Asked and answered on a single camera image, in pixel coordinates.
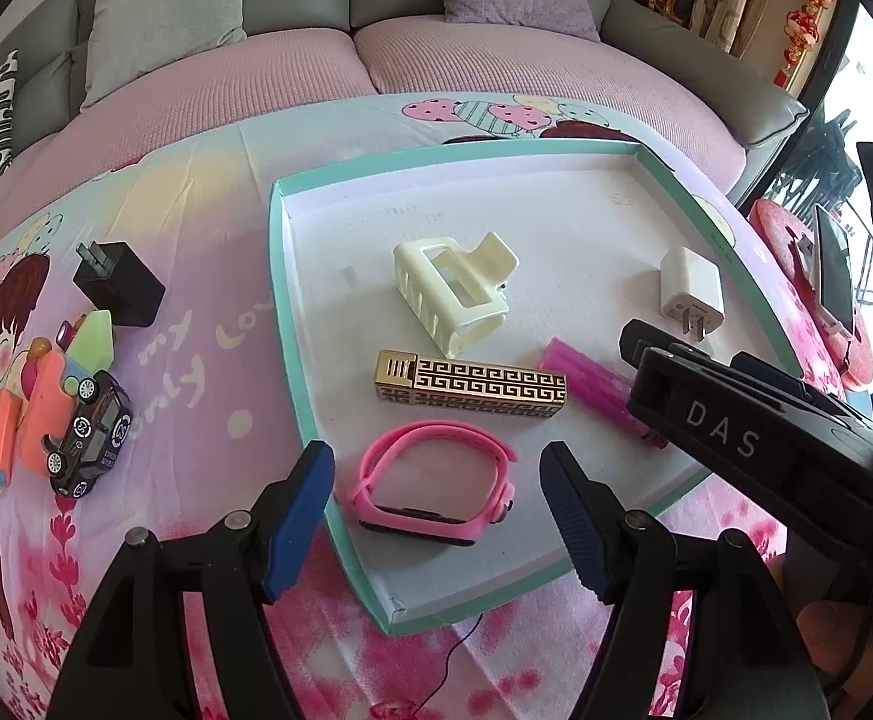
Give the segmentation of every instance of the metal screw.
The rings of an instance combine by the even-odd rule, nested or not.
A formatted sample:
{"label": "metal screw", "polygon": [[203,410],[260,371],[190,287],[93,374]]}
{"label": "metal screw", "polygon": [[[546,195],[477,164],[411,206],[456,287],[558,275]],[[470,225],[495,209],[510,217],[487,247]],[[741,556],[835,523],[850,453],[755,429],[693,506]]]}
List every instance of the metal screw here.
{"label": "metal screw", "polygon": [[640,509],[633,509],[632,512],[627,512],[623,515],[622,521],[625,522],[634,531],[644,531],[649,528],[649,523],[652,517]]}
{"label": "metal screw", "polygon": [[742,547],[745,547],[746,543],[749,541],[749,537],[746,533],[743,531],[737,531],[735,528],[723,533],[723,538],[726,539],[727,544],[731,547],[736,547],[737,549],[742,549]]}
{"label": "metal screw", "polygon": [[223,520],[223,524],[231,531],[241,531],[253,521],[253,516],[250,512],[238,509],[236,512],[230,512]]}
{"label": "metal screw", "polygon": [[137,526],[136,528],[130,528],[126,532],[126,536],[123,536],[123,541],[125,541],[131,547],[142,547],[149,538],[149,531],[147,528],[140,528]]}

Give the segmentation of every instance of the gold rectangular case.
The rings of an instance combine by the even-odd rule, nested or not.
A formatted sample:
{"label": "gold rectangular case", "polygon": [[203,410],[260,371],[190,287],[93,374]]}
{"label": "gold rectangular case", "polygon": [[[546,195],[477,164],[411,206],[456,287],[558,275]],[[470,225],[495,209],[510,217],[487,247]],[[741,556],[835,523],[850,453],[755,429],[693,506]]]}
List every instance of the gold rectangular case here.
{"label": "gold rectangular case", "polygon": [[566,403],[566,376],[549,370],[380,351],[377,395],[393,403],[469,412],[553,416]]}

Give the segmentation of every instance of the person's hand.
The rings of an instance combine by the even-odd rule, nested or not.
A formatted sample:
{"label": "person's hand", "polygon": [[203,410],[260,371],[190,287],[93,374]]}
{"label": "person's hand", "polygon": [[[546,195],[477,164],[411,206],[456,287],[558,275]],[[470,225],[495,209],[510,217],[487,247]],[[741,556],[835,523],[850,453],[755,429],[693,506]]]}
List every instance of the person's hand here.
{"label": "person's hand", "polygon": [[[784,555],[769,565],[776,583],[783,587]],[[866,608],[836,601],[816,601],[809,604],[796,618],[796,626],[809,650],[809,657],[817,668],[835,676],[849,661],[856,643]],[[853,675],[843,685],[846,697],[833,712],[833,720],[851,720],[873,697],[873,629],[866,649]]]}

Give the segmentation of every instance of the toy car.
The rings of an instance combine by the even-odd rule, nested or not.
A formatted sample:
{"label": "toy car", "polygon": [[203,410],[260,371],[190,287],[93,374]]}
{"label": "toy car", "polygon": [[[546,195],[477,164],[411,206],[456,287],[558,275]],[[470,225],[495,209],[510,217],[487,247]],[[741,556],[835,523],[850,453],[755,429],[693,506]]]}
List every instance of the toy car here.
{"label": "toy car", "polygon": [[76,391],[76,409],[63,440],[56,445],[43,437],[46,470],[54,493],[82,498],[97,479],[116,464],[126,441],[133,412],[129,396],[105,370],[83,379]]}

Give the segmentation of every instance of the pink fabric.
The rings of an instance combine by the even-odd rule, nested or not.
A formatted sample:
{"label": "pink fabric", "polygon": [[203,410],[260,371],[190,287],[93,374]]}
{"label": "pink fabric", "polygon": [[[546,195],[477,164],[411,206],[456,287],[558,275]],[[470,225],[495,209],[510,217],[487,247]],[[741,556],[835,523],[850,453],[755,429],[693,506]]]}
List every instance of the pink fabric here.
{"label": "pink fabric", "polygon": [[[375,94],[353,41],[335,29],[256,35],[174,62],[17,157],[0,179],[0,238],[84,181],[168,143],[271,111]],[[18,196],[6,202],[11,194]]]}
{"label": "pink fabric", "polygon": [[605,44],[523,26],[412,16],[356,33],[373,84],[397,92],[505,92],[587,100],[639,119],[686,154],[725,193],[746,152],[696,95]]}

